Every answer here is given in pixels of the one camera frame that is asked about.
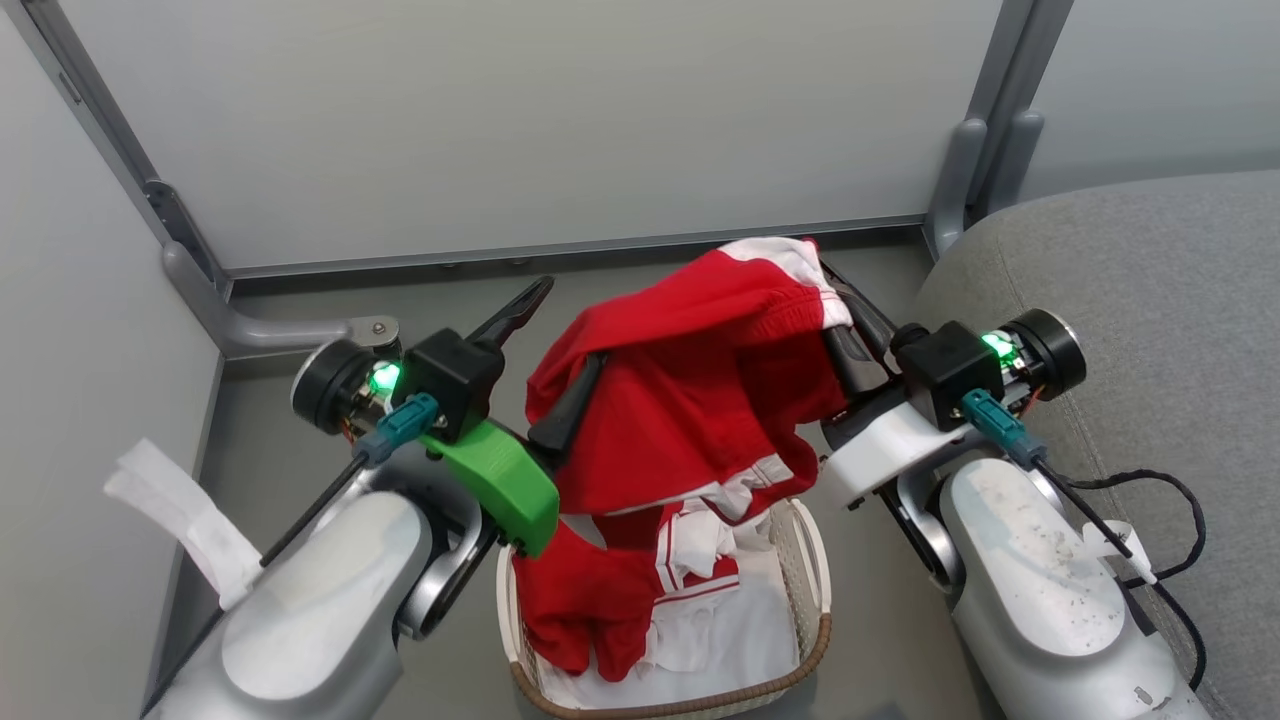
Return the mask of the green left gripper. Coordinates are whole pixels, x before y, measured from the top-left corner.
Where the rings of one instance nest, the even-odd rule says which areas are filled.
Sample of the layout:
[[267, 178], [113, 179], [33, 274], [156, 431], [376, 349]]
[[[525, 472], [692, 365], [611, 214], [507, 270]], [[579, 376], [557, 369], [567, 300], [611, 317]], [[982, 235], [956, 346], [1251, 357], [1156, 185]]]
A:
[[[554, 286], [554, 277], [538, 278], [471, 332], [467, 341], [500, 348], [526, 327]], [[453, 443], [431, 434], [420, 437], [475, 497], [506, 541], [529, 557], [543, 555], [559, 525], [561, 496], [543, 466], [562, 468], [570, 460], [607, 357], [605, 352], [585, 357], [550, 411], [530, 425], [527, 448], [492, 420], [480, 421]]]

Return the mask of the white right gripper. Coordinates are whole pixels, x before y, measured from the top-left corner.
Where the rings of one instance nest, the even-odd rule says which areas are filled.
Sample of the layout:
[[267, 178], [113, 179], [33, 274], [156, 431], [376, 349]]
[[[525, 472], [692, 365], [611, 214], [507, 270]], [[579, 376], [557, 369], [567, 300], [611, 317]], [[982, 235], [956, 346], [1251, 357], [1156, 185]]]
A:
[[[820, 269], [852, 319], [823, 331], [823, 341], [844, 396], [861, 402], [890, 383], [870, 351], [890, 351], [897, 327], [860, 290], [826, 260]], [[977, 429], [963, 424], [938, 430], [910, 404], [873, 419], [852, 414], [826, 423], [829, 446], [818, 486], [840, 507], [851, 507], [877, 491], [895, 489], [905, 512], [924, 512], [937, 487], [936, 473], [977, 442]]]

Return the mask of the red garment with white band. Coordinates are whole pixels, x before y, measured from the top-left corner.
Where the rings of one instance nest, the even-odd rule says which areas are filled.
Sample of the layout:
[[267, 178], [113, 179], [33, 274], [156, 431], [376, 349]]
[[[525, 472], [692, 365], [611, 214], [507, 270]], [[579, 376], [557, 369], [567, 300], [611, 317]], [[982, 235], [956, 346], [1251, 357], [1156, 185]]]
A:
[[564, 515], [701, 498], [728, 521], [810, 489], [797, 428], [844, 406], [823, 332], [851, 322], [810, 240], [756, 237], [581, 311], [527, 379], [545, 419], [593, 354], [605, 365], [559, 470]]

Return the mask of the white basket with wicker rim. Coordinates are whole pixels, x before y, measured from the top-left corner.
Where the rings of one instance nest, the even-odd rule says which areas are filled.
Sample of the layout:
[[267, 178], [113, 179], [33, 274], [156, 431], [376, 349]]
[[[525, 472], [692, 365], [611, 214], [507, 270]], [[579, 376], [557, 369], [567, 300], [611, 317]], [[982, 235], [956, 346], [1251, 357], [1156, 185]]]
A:
[[570, 708], [557, 705], [543, 692], [536, 655], [524, 635], [511, 565], [512, 551], [503, 548], [495, 570], [495, 606], [500, 642], [516, 691], [550, 720], [724, 720], [780, 700], [815, 671], [829, 647], [832, 588], [826, 547], [806, 506], [792, 498], [774, 506], [772, 518], [771, 538], [778, 550], [801, 655], [797, 669], [780, 679], [675, 703], [627, 708]]

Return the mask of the grey corner support foot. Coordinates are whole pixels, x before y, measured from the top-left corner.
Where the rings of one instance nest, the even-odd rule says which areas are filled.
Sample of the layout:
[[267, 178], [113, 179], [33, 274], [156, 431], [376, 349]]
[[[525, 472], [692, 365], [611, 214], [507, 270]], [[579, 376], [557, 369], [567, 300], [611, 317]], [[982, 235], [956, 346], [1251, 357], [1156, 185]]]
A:
[[925, 243], [934, 260], [960, 240], [970, 222], [970, 210], [984, 218], [1018, 202], [1043, 128], [1044, 114], [1036, 109], [1014, 114], [1006, 135], [995, 143], [995, 160], [982, 174], [986, 122], [965, 119], [954, 127], [923, 220]]

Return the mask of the black round right gripper motor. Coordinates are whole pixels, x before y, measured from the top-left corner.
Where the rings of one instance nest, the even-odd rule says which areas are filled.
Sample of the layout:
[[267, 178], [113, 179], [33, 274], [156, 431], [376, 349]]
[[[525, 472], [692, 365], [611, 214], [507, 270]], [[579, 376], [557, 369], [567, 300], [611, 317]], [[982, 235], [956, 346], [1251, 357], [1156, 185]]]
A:
[[1085, 382], [1088, 366], [1074, 329], [1043, 309], [1025, 310], [984, 334], [996, 351], [1006, 386], [1021, 384], [1024, 398], [1050, 402]]

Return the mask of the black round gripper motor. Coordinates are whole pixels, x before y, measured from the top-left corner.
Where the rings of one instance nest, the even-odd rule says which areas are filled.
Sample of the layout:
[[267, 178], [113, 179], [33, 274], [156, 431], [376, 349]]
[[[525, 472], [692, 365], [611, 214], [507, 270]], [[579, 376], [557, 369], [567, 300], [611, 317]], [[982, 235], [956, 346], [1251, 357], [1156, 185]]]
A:
[[1085, 382], [1088, 366], [1074, 329], [1043, 309], [1025, 310], [984, 334], [996, 351], [1006, 386], [1021, 384], [1024, 398], [1050, 402]]
[[352, 340], [334, 340], [303, 361], [291, 388], [293, 413], [326, 436], [361, 436], [388, 414], [401, 364]]

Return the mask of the black round left gripper motor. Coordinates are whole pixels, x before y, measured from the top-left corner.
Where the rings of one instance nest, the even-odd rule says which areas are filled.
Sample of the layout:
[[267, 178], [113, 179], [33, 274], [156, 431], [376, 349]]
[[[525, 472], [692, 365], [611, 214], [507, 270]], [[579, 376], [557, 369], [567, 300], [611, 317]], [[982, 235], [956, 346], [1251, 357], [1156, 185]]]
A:
[[334, 340], [303, 361], [291, 388], [293, 413], [326, 436], [361, 436], [388, 414], [401, 364], [352, 340]]

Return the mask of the plain red garment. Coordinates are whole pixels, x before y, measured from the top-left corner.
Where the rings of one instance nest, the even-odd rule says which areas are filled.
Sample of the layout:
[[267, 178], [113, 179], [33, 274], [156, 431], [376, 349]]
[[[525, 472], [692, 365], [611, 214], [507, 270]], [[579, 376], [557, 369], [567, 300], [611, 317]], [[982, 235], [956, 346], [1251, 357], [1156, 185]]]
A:
[[652, 611], [664, 594], [657, 571], [663, 511], [603, 518], [609, 548], [561, 521], [536, 559], [513, 561], [518, 610], [530, 646], [553, 666], [581, 675], [590, 666], [622, 682], [646, 652]]

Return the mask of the white garment with red stripes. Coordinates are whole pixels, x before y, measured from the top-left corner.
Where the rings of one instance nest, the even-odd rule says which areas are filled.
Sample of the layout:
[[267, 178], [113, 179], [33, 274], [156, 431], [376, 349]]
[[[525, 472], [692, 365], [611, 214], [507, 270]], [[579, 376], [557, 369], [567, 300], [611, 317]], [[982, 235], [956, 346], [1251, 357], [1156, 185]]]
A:
[[736, 538], [731, 525], [699, 498], [672, 503], [657, 534], [657, 605], [704, 597], [739, 587]]

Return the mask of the grey fabric sofa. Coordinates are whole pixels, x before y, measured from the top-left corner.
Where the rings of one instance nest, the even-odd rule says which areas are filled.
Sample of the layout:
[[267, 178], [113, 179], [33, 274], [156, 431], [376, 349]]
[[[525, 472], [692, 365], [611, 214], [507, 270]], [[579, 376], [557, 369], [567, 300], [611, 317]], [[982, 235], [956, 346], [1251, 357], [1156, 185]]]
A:
[[1280, 720], [1280, 170], [1009, 208], [941, 256], [909, 318], [988, 331], [1029, 307], [1088, 365], [1030, 414], [1051, 466], [1190, 488], [1207, 546], [1167, 585], [1207, 646], [1199, 698], [1216, 720]]

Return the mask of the plain white garment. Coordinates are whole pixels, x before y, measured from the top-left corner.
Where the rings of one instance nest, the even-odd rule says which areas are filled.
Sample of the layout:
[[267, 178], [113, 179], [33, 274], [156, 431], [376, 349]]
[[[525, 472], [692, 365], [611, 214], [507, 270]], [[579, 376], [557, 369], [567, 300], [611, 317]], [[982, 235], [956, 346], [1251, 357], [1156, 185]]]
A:
[[567, 708], [627, 708], [705, 698], [782, 678], [800, 665], [797, 632], [776, 548], [737, 552], [736, 582], [658, 603], [646, 651], [623, 680], [589, 664], [573, 676], [538, 659], [543, 694]]

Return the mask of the grey metal partition frame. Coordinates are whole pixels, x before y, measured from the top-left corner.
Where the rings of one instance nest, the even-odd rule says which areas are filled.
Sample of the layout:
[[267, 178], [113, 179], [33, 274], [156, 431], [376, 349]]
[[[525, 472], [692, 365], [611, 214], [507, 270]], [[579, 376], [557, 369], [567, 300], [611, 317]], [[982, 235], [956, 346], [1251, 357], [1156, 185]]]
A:
[[[988, 133], [980, 155], [979, 173], [986, 174], [995, 160], [995, 143], [1006, 135], [1012, 115], [1030, 109], [1073, 5], [1074, 0], [1004, 0], [965, 118], [980, 118], [987, 124]], [[716, 231], [333, 263], [229, 268], [220, 263], [179, 193], [160, 181], [151, 159], [59, 1], [15, 0], [13, 14], [18, 20], [29, 22], [35, 32], [32, 49], [50, 54], [55, 85], [65, 91], [72, 108], [88, 114], [91, 126], [102, 131], [108, 147], [124, 163], [124, 184], [143, 191], [143, 205], [160, 222], [161, 241], [175, 241], [186, 247], [200, 270], [220, 293], [229, 293], [237, 281], [250, 283], [252, 291], [273, 293], [283, 291], [288, 284], [306, 284], [315, 277], [325, 275], [389, 273], [419, 268], [497, 269], [531, 263], [607, 263], [616, 255], [626, 254], [657, 258], [666, 252], [703, 249], [716, 241], [739, 237], [737, 231]], [[797, 233], [833, 240], [840, 247], [865, 238], [884, 240], [908, 231], [923, 234], [927, 213], [928, 210], [916, 215], [808, 224], [800, 225]]]

